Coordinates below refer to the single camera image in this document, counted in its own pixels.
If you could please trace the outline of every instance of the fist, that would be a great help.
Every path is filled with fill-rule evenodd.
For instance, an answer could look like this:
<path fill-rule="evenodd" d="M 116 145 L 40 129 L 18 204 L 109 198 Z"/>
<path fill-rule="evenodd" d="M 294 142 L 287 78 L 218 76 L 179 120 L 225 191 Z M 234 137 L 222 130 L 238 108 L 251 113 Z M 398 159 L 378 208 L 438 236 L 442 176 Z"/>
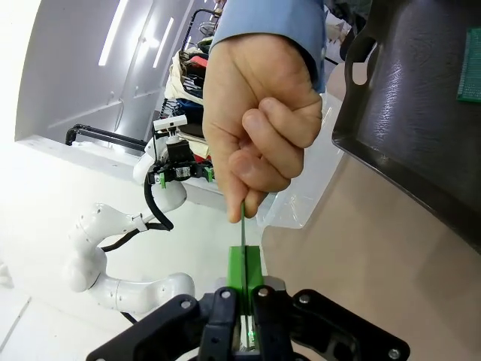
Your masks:
<path fill-rule="evenodd" d="M 278 35 L 242 35 L 211 51 L 204 136 L 231 222 L 253 217 L 268 192 L 287 188 L 321 128 L 322 100 L 298 48 Z"/>

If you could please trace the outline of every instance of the black wire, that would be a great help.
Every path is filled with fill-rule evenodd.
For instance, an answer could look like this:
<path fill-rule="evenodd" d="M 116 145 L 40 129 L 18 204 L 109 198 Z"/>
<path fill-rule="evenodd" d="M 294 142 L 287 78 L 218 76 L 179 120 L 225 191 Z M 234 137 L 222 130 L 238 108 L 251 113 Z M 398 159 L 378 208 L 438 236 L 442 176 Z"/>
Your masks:
<path fill-rule="evenodd" d="M 152 186 L 149 184 L 149 175 L 145 176 L 144 181 L 144 197 L 147 206 L 157 220 L 165 226 L 168 231 L 174 228 L 174 224 L 162 213 L 162 211 L 157 207 L 156 201 L 153 199 Z"/>
<path fill-rule="evenodd" d="M 120 312 L 127 320 L 131 322 L 132 325 L 135 325 L 137 323 L 137 320 L 133 318 L 131 314 L 128 314 L 127 312 Z"/>
<path fill-rule="evenodd" d="M 163 224 L 160 224 L 160 223 L 147 223 L 145 226 L 147 227 L 148 230 L 157 229 L 159 231 L 167 231 L 167 228 Z M 125 243 L 130 241 L 132 238 L 134 238 L 134 236 L 138 235 L 140 232 L 141 231 L 139 231 L 138 229 L 134 229 L 133 231 L 130 231 L 129 233 L 127 233 L 126 235 L 121 237 L 121 239 L 118 240 L 117 242 L 115 242 L 114 244 L 102 247 L 101 249 L 105 253 L 107 253 L 107 252 L 111 252 L 112 250 L 116 250 L 118 248 L 121 248 Z"/>
<path fill-rule="evenodd" d="M 102 247 L 101 249 L 105 253 L 107 253 L 107 252 L 111 252 L 112 250 L 116 250 L 117 248 L 121 248 L 125 243 L 130 241 L 135 235 L 138 235 L 140 232 L 141 231 L 139 231 L 138 229 L 134 229 L 133 231 L 130 231 L 129 233 L 124 235 L 120 240 L 118 240 L 114 244 L 111 244 L 110 246 Z"/>
<path fill-rule="evenodd" d="M 153 152 L 155 154 L 153 163 L 156 164 L 157 163 L 156 127 L 153 126 L 153 122 L 152 122 L 152 140 L 153 140 Z"/>

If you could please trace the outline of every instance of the blue shirt sleeve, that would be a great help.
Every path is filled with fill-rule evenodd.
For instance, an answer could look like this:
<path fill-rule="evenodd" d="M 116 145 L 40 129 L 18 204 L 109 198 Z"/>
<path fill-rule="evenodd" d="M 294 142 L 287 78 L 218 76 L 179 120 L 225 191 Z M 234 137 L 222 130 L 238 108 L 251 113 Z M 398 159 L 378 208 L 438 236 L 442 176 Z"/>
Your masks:
<path fill-rule="evenodd" d="M 323 0 L 228 0 L 211 49 L 242 34 L 276 34 L 294 41 L 309 68 L 313 87 L 325 92 L 325 13 Z"/>

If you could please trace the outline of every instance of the table surface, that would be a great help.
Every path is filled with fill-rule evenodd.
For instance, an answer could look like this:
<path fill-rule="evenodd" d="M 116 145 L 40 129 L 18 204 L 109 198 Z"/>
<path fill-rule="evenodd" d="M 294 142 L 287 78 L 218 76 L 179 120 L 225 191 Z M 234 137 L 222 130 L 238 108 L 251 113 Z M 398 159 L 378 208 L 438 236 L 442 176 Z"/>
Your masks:
<path fill-rule="evenodd" d="M 343 65 L 328 91 L 343 99 Z M 262 245 L 290 294 L 317 290 L 404 339 L 410 360 L 481 359 L 481 257 L 355 159 L 344 155 L 303 229 L 267 228 Z"/>

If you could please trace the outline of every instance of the finger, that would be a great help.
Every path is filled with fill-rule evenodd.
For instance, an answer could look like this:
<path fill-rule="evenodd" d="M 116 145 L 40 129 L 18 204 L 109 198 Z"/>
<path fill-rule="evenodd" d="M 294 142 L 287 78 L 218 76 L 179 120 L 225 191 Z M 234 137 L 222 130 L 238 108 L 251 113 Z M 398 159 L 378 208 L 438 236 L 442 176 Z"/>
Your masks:
<path fill-rule="evenodd" d="M 304 166 L 304 151 L 290 144 L 258 109 L 247 111 L 242 125 L 262 156 L 284 177 L 299 176 Z"/>
<path fill-rule="evenodd" d="M 265 98 L 259 103 L 272 126 L 288 141 L 307 148 L 316 140 L 322 125 L 322 98 L 307 107 L 291 111 L 275 98 Z"/>
<path fill-rule="evenodd" d="M 237 150 L 228 160 L 228 167 L 249 188 L 262 192 L 279 192 L 287 188 L 285 179 L 266 159 L 259 159 L 245 150 Z"/>
<path fill-rule="evenodd" d="M 238 140 L 212 125 L 204 126 L 203 133 L 209 144 L 217 184 L 225 196 L 228 219 L 236 223 L 241 219 L 241 202 L 248 191 L 246 185 L 228 169 L 230 155 L 239 150 Z"/>
<path fill-rule="evenodd" d="M 239 148 L 247 150 L 253 156 L 257 158 L 261 157 L 261 152 L 257 149 L 256 145 L 249 138 L 245 138 L 239 142 Z"/>
<path fill-rule="evenodd" d="M 268 194 L 258 190 L 249 190 L 245 199 L 246 217 L 252 218 L 257 214 L 259 206 Z"/>

